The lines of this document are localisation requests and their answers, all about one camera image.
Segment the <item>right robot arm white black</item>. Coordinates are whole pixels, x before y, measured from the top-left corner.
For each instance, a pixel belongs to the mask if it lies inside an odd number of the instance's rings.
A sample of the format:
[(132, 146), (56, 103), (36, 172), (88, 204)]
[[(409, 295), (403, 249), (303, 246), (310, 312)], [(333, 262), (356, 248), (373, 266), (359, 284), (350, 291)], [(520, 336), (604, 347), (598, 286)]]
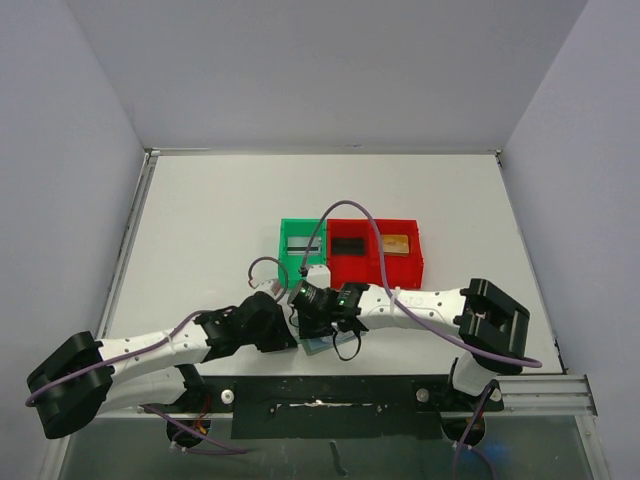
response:
[(464, 288), (435, 292), (365, 283), (346, 283), (336, 290), (301, 280), (288, 304), (297, 311), (304, 339), (421, 329), (463, 349), (445, 384), (446, 399), (459, 409), (478, 401), (496, 376), (541, 366), (525, 355), (529, 311), (485, 279), (473, 278)]

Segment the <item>green leather card holder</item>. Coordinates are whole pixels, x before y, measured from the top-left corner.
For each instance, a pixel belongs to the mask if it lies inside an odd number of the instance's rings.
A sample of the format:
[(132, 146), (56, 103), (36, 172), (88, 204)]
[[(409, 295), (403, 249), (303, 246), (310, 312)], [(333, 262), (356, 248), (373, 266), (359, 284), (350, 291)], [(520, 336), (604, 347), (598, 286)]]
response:
[(300, 339), (299, 343), (303, 347), (308, 356), (318, 354), (320, 352), (331, 350), (334, 344), (339, 345), (355, 339), (353, 333), (338, 333), (336, 337), (332, 335), (313, 339)]

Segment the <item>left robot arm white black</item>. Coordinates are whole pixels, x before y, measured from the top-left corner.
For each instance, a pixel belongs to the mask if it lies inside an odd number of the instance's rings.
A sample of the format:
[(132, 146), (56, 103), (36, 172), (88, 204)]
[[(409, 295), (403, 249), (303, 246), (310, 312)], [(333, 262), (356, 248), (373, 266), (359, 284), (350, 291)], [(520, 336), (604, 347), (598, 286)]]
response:
[(75, 433), (109, 410), (151, 403), (190, 411), (202, 402), (204, 387), (184, 368), (248, 345), (261, 353), (296, 346), (282, 307), (265, 292), (238, 306), (196, 310), (171, 330), (121, 339), (83, 331), (28, 375), (25, 404), (37, 411), (48, 439)]

